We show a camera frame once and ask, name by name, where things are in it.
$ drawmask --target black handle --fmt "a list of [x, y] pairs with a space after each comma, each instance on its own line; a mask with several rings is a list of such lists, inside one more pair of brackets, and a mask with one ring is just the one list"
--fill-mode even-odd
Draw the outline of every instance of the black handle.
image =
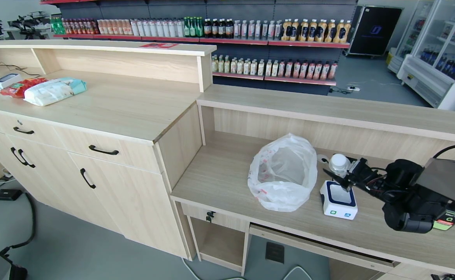
[[15, 127], [12, 128], [12, 129], [13, 129], [14, 131], [21, 132], [21, 133], [25, 133], [25, 134], [33, 134], [33, 130], [31, 130], [31, 131], [21, 131], [21, 130], [19, 129], [18, 126], [15, 126]]
[[25, 165], [28, 165], [28, 166], [30, 166], [30, 167], [32, 167], [32, 168], [35, 168], [35, 165], [33, 165], [33, 164], [31, 165], [31, 164], [28, 163], [28, 161], [26, 161], [26, 159], [23, 157], [23, 155], [22, 155], [22, 154], [23, 154], [23, 150], [22, 150], [22, 149], [19, 149], [19, 150], [18, 150], [18, 154], [19, 154], [19, 156], [21, 156], [21, 158], [23, 158], [23, 160], [25, 161], [25, 163], [26, 163]]
[[119, 153], [119, 151], [117, 150], [114, 150], [114, 151], [102, 151], [102, 150], [98, 150], [96, 149], [96, 146], [95, 145], [90, 145], [89, 146], [89, 149], [91, 149], [92, 151], [98, 151], [98, 152], [102, 152], [103, 154], [110, 154], [112, 156], [116, 155]]
[[26, 161], [25, 161], [25, 162], [21, 161], [21, 159], [19, 159], [19, 157], [14, 153], [14, 151], [16, 151], [16, 149], [15, 149], [14, 147], [11, 147], [11, 152], [12, 152], [12, 154], [14, 154], [14, 157], [15, 157], [19, 162], [21, 162], [23, 165], [27, 166], [28, 163], [26, 163]]
[[83, 179], [85, 180], [85, 182], [89, 185], [89, 187], [91, 187], [91, 189], [95, 189], [95, 188], [96, 188], [96, 185], [91, 185], [91, 184], [89, 184], [89, 181], [87, 181], [87, 179], [85, 178], [84, 173], [85, 173], [85, 168], [82, 168], [82, 169], [80, 170], [80, 175], [82, 175], [82, 178], [83, 178]]

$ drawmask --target black cable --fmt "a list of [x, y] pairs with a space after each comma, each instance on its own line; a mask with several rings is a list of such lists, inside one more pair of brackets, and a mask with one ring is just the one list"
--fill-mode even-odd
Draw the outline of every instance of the black cable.
[[26, 192], [24, 192], [24, 194], [26, 195], [26, 198], [28, 199], [28, 202], [30, 203], [30, 208], [32, 209], [32, 233], [30, 234], [30, 238], [28, 238], [27, 241], [21, 242], [21, 243], [15, 244], [15, 245], [7, 246], [6, 248], [4, 248], [3, 250], [0, 251], [0, 255], [5, 255], [6, 253], [8, 253], [8, 251], [11, 248], [15, 249], [15, 248], [19, 248], [19, 247], [23, 247], [23, 246], [27, 245], [35, 237], [35, 225], [37, 224], [37, 217], [35, 216], [35, 205], [33, 204], [32, 197]]
[[446, 152], [446, 151], [448, 151], [448, 150], [451, 150], [451, 149], [455, 149], [455, 145], [449, 146], [449, 147], [447, 147], [447, 148], [445, 148], [445, 149], [442, 149], [441, 151], [437, 152], [437, 153], [433, 156], [433, 158], [437, 158], [437, 157], [439, 157], [441, 154], [443, 154], [444, 152]]

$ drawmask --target refrigerator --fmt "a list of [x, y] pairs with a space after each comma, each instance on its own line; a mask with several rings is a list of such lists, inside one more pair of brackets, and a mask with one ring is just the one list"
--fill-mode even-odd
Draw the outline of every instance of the refrigerator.
[[397, 77], [434, 108], [455, 110], [455, 0], [437, 0]]
[[388, 64], [388, 69], [393, 71], [395, 74], [399, 72], [400, 66], [404, 61], [407, 54], [411, 53], [416, 41], [419, 38], [423, 27], [425, 26], [426, 19], [432, 10], [435, 0], [421, 0], [418, 2], [416, 9], [414, 10], [413, 16], [407, 25], [407, 29], [402, 35], [397, 51], [394, 57]]

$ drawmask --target packaged bag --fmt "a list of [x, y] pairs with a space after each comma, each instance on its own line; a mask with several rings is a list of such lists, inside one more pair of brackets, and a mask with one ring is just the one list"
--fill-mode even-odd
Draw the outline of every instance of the packaged bag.
[[86, 89], [83, 80], [60, 78], [30, 87], [25, 91], [23, 100], [37, 106], [46, 106], [84, 92]]
[[305, 138], [289, 133], [254, 156], [248, 187], [265, 209], [292, 212], [309, 199], [317, 177], [316, 150]]

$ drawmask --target white cord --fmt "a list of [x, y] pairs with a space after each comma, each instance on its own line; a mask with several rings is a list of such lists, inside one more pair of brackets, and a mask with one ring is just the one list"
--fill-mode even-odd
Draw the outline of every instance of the white cord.
[[[193, 270], [188, 266], [188, 264], [186, 264], [185, 260], [182, 259], [183, 261], [183, 264], [186, 266], [186, 268], [191, 272], [191, 274], [196, 278], [196, 280], [201, 280], [198, 275], [196, 275]], [[305, 271], [305, 269], [303, 269], [301, 266], [295, 266], [293, 269], [290, 270], [290, 272], [286, 273], [285, 277], [283, 278], [283, 280], [286, 280], [288, 278], [288, 276], [290, 276], [290, 274], [295, 271], [296, 269], [300, 269], [301, 271], [303, 271], [305, 273], [305, 275], [307, 275], [307, 277], [312, 280], [311, 276], [307, 273], [307, 271]], [[234, 278], [227, 278], [227, 279], [224, 279], [224, 280], [246, 280], [245, 278], [242, 278], [242, 277], [234, 277]]]

